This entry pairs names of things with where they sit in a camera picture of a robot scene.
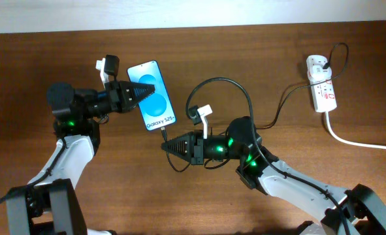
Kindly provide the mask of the blue Samsung smartphone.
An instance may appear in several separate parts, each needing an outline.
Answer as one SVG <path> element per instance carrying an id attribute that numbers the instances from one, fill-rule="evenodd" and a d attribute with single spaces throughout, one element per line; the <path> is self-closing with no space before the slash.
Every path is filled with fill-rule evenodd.
<path id="1" fill-rule="evenodd" d="M 154 85 L 155 91 L 139 103 L 148 131 L 176 123 L 176 115 L 157 61 L 148 61 L 127 69 L 129 80 Z"/>

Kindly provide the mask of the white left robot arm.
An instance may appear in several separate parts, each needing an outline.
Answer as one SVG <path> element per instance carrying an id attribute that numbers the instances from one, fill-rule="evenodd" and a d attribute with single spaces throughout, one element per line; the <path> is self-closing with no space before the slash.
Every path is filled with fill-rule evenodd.
<path id="1" fill-rule="evenodd" d="M 151 84 L 113 80 L 103 91 L 55 83 L 47 91 L 56 148 L 27 185 L 7 194 L 10 234 L 96 234 L 89 229 L 75 187 L 101 143 L 99 118 L 130 112 L 154 93 Z"/>

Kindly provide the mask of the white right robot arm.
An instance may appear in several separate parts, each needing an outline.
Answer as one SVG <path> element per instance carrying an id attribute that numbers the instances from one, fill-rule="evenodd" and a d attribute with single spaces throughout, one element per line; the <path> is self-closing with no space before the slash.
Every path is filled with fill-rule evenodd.
<path id="1" fill-rule="evenodd" d="M 386 234 L 386 205 L 369 187 L 352 190 L 317 181 L 262 145 L 248 116 L 234 119 L 221 135 L 191 131 L 162 143 L 162 150 L 191 165 L 236 159 L 236 173 L 249 189 L 285 200 L 319 221 L 305 234 Z"/>

